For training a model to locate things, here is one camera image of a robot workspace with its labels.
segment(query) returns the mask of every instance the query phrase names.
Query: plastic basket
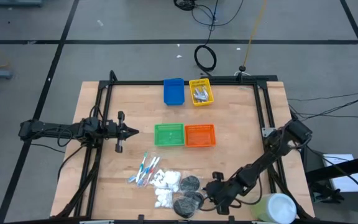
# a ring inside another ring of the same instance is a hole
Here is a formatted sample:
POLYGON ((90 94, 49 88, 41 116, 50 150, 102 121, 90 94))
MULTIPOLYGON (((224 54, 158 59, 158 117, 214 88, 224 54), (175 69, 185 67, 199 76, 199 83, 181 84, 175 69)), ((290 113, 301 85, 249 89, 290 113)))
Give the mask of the plastic basket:
POLYGON ((186 125, 187 147, 206 147, 216 145, 215 129, 213 124, 186 125))
POLYGON ((191 99, 193 99, 193 104, 195 106, 210 105, 211 103, 213 103, 214 96, 212 95, 212 89, 211 89, 211 85, 209 84, 209 79, 202 78, 199 80, 190 80, 189 86, 190 86, 190 91, 191 91, 191 99), (197 100, 194 98, 194 93, 196 93, 195 88, 199 88, 199 90, 201 90, 202 86, 206 87, 206 91, 208 92, 209 98, 208 98, 208 101, 206 101, 206 102, 198 103, 197 100))
POLYGON ((185 81, 182 78, 164 80, 164 103, 182 105, 185 102, 185 81))
POLYGON ((154 144, 156 146, 183 146, 185 144, 184 124, 156 124, 154 144))

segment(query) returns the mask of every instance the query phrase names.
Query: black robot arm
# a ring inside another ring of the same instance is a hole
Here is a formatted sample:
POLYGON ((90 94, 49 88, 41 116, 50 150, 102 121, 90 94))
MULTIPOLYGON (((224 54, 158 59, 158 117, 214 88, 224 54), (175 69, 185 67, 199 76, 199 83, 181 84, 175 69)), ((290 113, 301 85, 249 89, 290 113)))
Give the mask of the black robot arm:
POLYGON ((98 147, 99 139, 117 139, 116 152, 122 153, 122 140, 138 134, 139 131, 126 126, 125 114, 118 112, 118 124, 113 120, 105 123, 97 117, 83 118, 79 123, 55 124, 44 123, 38 120, 28 120, 21 123, 19 131, 23 141, 38 139, 41 137, 58 139, 76 139, 82 145, 98 147))
POLYGON ((227 181, 222 181, 222 173, 213 172, 215 180, 207 183, 204 189, 210 201, 216 205, 218 214, 228 215, 229 207, 237 195, 247 195, 255 187, 260 173, 292 149, 305 146, 311 139, 311 133, 302 122, 297 119, 291 120, 264 139, 267 152, 254 163, 241 167, 227 181), (297 143, 297 146, 290 145, 291 141, 297 143))

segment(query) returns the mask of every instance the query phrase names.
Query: toothbrush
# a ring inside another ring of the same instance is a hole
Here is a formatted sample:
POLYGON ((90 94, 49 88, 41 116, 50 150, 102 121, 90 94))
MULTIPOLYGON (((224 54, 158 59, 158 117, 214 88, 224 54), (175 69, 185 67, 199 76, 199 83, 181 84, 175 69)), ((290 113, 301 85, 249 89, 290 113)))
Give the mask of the toothbrush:
POLYGON ((149 183, 149 180, 150 180, 150 177, 152 176, 153 172, 154 172, 154 169, 155 169, 155 166, 157 166, 158 162, 160 162, 160 157, 158 157, 155 162, 154 162, 154 165, 150 171, 150 174, 149 174, 149 177, 147 178, 146 180, 146 183, 144 184, 145 186, 149 183))
POLYGON ((137 173, 137 175, 136 175, 136 182, 139 181, 140 173, 143 171, 144 161, 146 160, 146 157, 147 157, 147 151, 144 153, 143 161, 142 161, 142 163, 141 163, 141 165, 140 165, 140 167, 139 167, 139 171, 138 171, 138 173, 137 173))
POLYGON ((144 170, 144 173, 143 173, 142 177, 139 179, 139 181, 138 181, 138 183, 137 183, 139 186, 141 186, 141 185, 143 184, 143 177, 150 172, 150 169, 152 168, 154 162, 155 162, 155 157, 153 157, 152 162, 151 162, 150 165, 146 168, 146 170, 144 170))

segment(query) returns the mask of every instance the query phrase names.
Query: orange basket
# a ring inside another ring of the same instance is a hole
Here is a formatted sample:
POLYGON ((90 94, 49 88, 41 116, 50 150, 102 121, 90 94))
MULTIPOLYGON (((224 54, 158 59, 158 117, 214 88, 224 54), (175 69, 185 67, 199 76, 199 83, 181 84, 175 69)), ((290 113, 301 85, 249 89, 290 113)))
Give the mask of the orange basket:
POLYGON ((185 144, 187 147, 206 147, 216 145, 214 125, 186 125, 185 144))

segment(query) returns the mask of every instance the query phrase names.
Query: green basket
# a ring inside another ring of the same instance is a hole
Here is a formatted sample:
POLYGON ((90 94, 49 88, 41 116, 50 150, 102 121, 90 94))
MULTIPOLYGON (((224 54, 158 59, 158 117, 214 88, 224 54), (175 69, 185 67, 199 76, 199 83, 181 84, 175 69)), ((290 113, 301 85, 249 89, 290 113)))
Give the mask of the green basket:
POLYGON ((154 127, 154 144, 156 146, 184 146, 184 124, 156 124, 154 127))

